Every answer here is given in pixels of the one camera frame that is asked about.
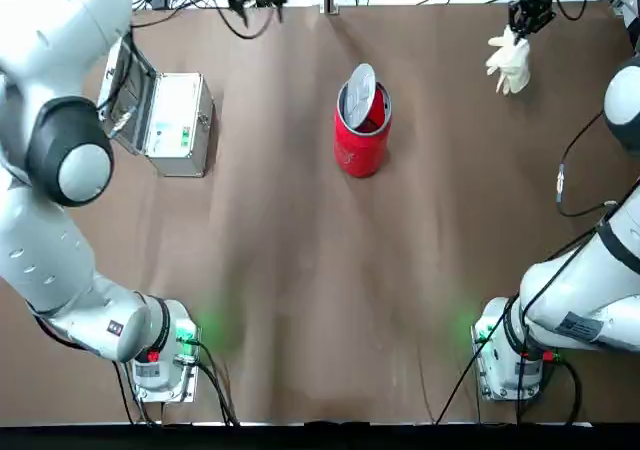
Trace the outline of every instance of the open metal case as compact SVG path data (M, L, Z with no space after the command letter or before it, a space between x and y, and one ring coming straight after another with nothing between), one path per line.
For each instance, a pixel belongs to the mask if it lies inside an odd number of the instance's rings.
M204 175L214 105L202 75L158 73L127 35L109 52L99 101L114 92L99 112L110 137L164 176Z

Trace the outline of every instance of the open can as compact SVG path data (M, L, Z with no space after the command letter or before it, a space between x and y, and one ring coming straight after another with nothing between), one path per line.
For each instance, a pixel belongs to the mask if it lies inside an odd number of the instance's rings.
M387 151L387 140L391 130L391 97L386 88L376 83L376 97L367 118L358 128L351 128L345 119L345 99L347 98L345 83L338 94L334 113L335 138L333 154L338 165L354 177L368 177L378 171ZM382 115L384 120L370 118L373 114Z

